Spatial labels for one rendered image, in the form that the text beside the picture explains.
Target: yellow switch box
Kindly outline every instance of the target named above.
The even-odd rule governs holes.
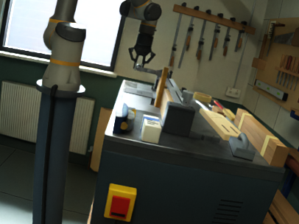
[[[137,189],[111,183],[104,217],[130,222],[135,205]]]

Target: radiator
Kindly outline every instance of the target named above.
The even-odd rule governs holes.
[[[69,151],[86,154],[94,99],[80,97],[74,113]],[[41,92],[35,86],[3,81],[0,102],[0,134],[36,143]]]

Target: tiled floor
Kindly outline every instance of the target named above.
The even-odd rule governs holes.
[[[0,145],[0,223],[32,224],[35,155]],[[68,164],[63,224],[86,224],[96,173]]]

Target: black cable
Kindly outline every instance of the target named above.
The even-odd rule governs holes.
[[[46,222],[46,192],[47,192],[47,185],[48,185],[49,157],[50,157],[50,148],[51,148],[51,140],[52,140],[53,121],[54,121],[55,94],[57,89],[58,89],[58,85],[53,85],[50,93],[51,102],[50,102],[48,130],[46,135],[46,152],[45,152],[45,161],[44,161],[44,169],[43,169],[43,199],[41,204],[41,224],[44,224]]]

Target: white wall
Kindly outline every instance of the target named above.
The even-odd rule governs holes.
[[[173,7],[174,4],[181,4],[183,1],[155,0],[155,2],[161,5],[163,14],[158,22],[157,32],[155,33],[154,44],[152,46],[152,50],[156,53],[156,57],[149,65],[146,65],[146,67],[151,69],[162,69],[164,66],[168,66],[169,63],[175,29],[177,26],[177,19],[179,16],[178,13],[173,12]],[[202,11],[210,9],[214,15],[217,13],[223,13],[225,18],[236,17],[236,20],[241,22],[250,20],[254,0],[188,0],[186,3],[187,7],[193,8],[194,6],[199,5],[200,10]],[[229,45],[228,55],[224,57],[222,55],[222,45],[225,39],[227,27],[220,25],[221,33],[219,36],[219,45],[217,49],[214,50],[213,60],[209,61],[208,57],[211,50],[215,24],[208,22],[205,29],[203,56],[201,62],[198,63],[195,55],[198,41],[200,39],[203,20],[195,18],[194,31],[191,37],[191,46],[189,51],[185,54],[182,68],[179,69],[177,65],[186,38],[186,31],[191,19],[190,16],[183,15],[180,26],[180,34],[177,40],[175,68],[173,69],[173,78],[179,87],[186,87],[191,91],[201,91],[216,98],[241,104],[245,96],[247,81],[250,78],[250,75],[253,76],[255,73],[251,64],[256,52],[258,51],[258,39],[262,33],[266,7],[267,0],[257,0],[256,10],[251,24],[252,27],[256,28],[256,34],[249,35],[244,60],[242,61],[241,71],[236,85],[237,88],[243,91],[240,99],[233,99],[225,96],[226,88],[228,86],[231,87],[234,84],[242,55],[242,50],[239,50],[237,53],[234,52],[239,34],[238,31],[235,29],[231,30],[231,42]],[[132,70],[133,61],[130,60],[128,48],[134,46],[136,43],[139,24],[140,21],[133,20],[131,18],[127,19],[115,72],[124,77],[153,83],[155,75]]]
[[[259,49],[261,48],[262,36],[267,32],[270,19],[299,17],[298,8],[298,0],[269,0],[264,19],[263,32],[259,38]],[[289,111],[253,90],[255,75],[256,72],[250,76],[243,105],[273,128],[274,131],[284,137],[293,147],[298,148],[299,121],[291,118]]]

